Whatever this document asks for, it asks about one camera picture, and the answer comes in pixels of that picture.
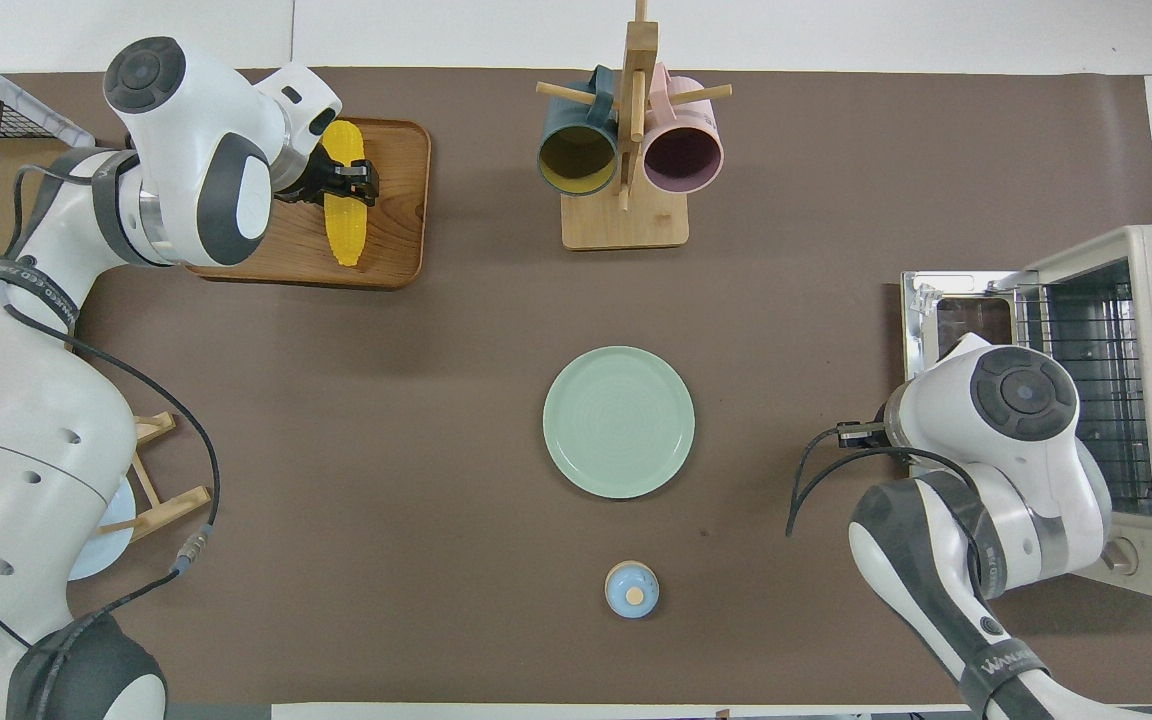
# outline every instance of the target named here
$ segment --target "mug handle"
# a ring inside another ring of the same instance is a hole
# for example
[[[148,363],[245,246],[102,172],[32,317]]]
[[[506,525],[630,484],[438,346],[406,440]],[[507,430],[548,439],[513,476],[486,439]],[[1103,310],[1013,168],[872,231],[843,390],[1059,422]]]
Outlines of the mug handle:
[[[679,119],[669,104],[669,73],[664,63],[657,63],[652,69],[652,90],[647,91],[647,105],[657,114],[658,122],[668,123]]]
[[[612,68],[598,65],[589,78],[589,91],[594,94],[594,104],[589,106],[585,119],[591,126],[602,126],[612,115]]]

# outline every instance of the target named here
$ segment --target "cable connector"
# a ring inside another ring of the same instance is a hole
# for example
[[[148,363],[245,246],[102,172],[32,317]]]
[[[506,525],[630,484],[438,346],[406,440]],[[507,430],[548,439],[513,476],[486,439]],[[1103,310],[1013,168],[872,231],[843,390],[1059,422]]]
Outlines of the cable connector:
[[[844,420],[835,425],[838,429],[838,447],[882,447],[887,442],[886,423],[859,423]]]
[[[184,541],[183,546],[180,546],[177,551],[177,559],[172,564],[172,569],[177,571],[180,575],[184,575],[184,571],[189,569],[189,566],[194,564],[194,561],[202,555],[202,548],[207,547],[207,538],[211,537],[211,525],[202,525],[198,528],[198,532],[189,536],[189,539]]]

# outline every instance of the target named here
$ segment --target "toaster oven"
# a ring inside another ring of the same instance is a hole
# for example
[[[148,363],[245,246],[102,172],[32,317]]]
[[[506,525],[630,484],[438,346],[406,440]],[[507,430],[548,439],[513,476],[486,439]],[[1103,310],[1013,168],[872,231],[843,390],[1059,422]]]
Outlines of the toaster oven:
[[[1152,596],[1152,225],[1024,270],[901,275],[905,379],[973,332],[1043,351],[1079,393],[1076,435],[1111,490],[1111,538],[1079,575]]]

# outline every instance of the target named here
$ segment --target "teal mug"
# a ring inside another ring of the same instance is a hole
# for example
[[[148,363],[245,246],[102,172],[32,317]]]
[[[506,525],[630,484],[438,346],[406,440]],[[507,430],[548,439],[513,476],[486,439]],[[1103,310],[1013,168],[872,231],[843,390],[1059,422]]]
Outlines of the teal mug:
[[[617,121],[612,113],[612,69],[598,65],[586,83],[573,90],[589,92],[593,105],[551,97],[536,152],[540,177],[563,195],[591,195],[616,174]]]

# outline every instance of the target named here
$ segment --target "mug rack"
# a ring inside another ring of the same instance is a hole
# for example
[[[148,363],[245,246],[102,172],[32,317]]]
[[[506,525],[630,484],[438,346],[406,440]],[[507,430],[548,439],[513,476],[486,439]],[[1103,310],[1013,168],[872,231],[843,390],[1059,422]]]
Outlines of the mug rack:
[[[626,30],[626,60],[621,65],[617,101],[617,177],[594,195],[561,199],[563,247],[567,250],[627,250],[680,247],[687,242],[687,196],[659,190],[644,177],[643,136],[649,82],[657,63],[659,24],[646,20],[646,0],[635,0],[634,18]],[[593,104],[589,92],[536,83],[536,92]],[[700,88],[669,96],[670,105],[717,100],[732,94],[732,85]]]

